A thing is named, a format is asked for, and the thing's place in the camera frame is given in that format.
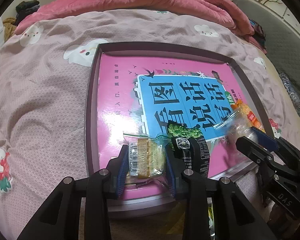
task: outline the swallow illustration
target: swallow illustration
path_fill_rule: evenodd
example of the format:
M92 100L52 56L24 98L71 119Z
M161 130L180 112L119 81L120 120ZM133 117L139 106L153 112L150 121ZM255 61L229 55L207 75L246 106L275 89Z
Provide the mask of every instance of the swallow illustration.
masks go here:
M149 70L147 70L146 68L143 68L145 71L147 71L149 73L149 75L145 75L145 77L152 77L154 76L154 71L151 73Z

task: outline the pink blanket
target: pink blanket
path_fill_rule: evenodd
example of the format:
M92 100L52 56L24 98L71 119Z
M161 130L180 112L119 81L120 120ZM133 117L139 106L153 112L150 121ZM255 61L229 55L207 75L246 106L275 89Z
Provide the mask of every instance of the pink blanket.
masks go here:
M254 34L248 17L230 0L56 0L27 16L18 25L15 34L23 33L40 20L77 16L90 11L137 7L195 16L218 23L240 36Z

